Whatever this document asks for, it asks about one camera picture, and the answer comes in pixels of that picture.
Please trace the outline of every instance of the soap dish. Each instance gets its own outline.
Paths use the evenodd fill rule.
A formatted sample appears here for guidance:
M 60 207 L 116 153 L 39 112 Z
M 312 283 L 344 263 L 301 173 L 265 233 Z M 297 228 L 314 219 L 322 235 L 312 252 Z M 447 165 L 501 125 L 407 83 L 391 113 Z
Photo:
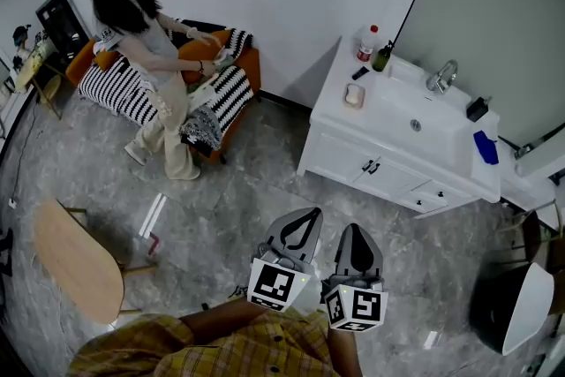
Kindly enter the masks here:
M 348 93 L 352 91 L 358 91 L 357 100 L 355 102 L 349 102 L 347 100 Z M 363 107 L 363 101 L 365 100 L 365 89 L 357 84 L 347 84 L 345 90 L 343 90 L 343 104 L 346 107 L 351 107 L 352 109 L 361 109 Z

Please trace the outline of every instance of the yellow plaid shirt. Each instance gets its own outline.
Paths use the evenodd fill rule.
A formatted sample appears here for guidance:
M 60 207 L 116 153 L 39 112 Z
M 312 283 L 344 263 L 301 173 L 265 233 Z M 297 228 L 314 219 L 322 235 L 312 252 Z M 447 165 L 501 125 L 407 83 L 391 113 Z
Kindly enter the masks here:
M 68 375 L 339 377 L 329 356 L 327 330 L 322 312 L 302 318 L 292 309 L 269 311 L 231 336 L 198 345 L 179 319 L 148 314 L 85 344 Z

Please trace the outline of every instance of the person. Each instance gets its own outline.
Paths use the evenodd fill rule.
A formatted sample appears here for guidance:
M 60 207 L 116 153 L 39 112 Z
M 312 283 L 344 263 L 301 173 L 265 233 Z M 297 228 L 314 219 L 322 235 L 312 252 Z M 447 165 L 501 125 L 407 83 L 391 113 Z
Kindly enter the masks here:
M 323 312 L 302 318 L 238 298 L 180 319 L 142 315 L 81 347 L 67 375 L 363 374 L 354 334 L 328 328 Z
M 30 26 L 17 26 L 16 30 L 12 34 L 12 38 L 14 39 L 14 46 L 16 46 L 16 56 L 21 58 L 22 63 L 27 60 L 29 55 L 32 53 L 31 50 L 26 48 L 26 41 L 27 41 L 27 29 Z
M 181 24 L 160 12 L 156 0 L 92 0 L 97 37 L 103 49 L 118 50 L 141 74 L 147 98 L 157 115 L 141 127 L 125 151 L 145 165 L 147 152 L 155 153 L 164 145 L 165 172 L 170 179 L 192 180 L 200 169 L 192 163 L 186 144 L 181 143 L 179 126 L 189 108 L 189 98 L 181 71 L 196 71 L 205 76 L 216 72 L 210 61 L 177 58 L 177 48 L 164 29 L 186 34 L 189 38 L 220 47 L 210 34 Z

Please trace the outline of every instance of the wooden table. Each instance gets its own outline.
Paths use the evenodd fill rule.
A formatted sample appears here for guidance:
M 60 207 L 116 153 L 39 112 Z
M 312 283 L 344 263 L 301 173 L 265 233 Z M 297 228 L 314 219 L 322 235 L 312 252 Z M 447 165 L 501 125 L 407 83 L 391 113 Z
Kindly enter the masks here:
M 51 104 L 51 99 L 57 93 L 59 87 L 61 86 L 61 78 L 64 76 L 57 68 L 54 68 L 46 62 L 47 57 L 49 57 L 55 48 L 48 40 L 40 41 L 29 55 L 24 65 L 19 70 L 18 78 L 16 79 L 16 90 L 23 92 L 26 90 L 27 86 L 32 83 L 41 97 L 41 102 L 47 104 L 49 109 L 55 113 L 56 117 L 61 119 L 61 115 L 55 110 L 53 104 Z M 35 76 L 39 72 L 42 66 L 45 66 L 49 70 L 55 73 L 55 76 L 47 83 L 45 88 L 41 90 Z
M 145 266 L 121 270 L 116 260 L 70 214 L 85 209 L 65 209 L 57 200 L 41 204 L 35 217 L 37 256 L 62 290 L 80 310 L 96 322 L 109 324 L 122 310 L 123 275 L 154 270 Z

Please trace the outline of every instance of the hand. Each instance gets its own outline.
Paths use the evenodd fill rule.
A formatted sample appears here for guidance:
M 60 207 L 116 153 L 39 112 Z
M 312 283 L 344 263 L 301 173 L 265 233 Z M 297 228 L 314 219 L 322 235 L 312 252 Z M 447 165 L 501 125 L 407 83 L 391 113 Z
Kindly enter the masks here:
M 202 71 L 200 71 L 200 73 L 203 76 L 213 76 L 216 72 L 218 71 L 217 66 L 214 64 L 214 62 L 210 62 L 207 60 L 202 61 Z
M 207 46 L 210 45 L 210 42 L 213 42 L 218 48 L 222 46 L 222 43 L 217 38 L 217 36 L 213 36 L 211 34 L 205 34 L 204 32 L 199 32 L 195 27 L 188 27 L 188 30 L 186 31 L 186 36 L 188 38 L 193 38 L 194 40 L 203 42 Z

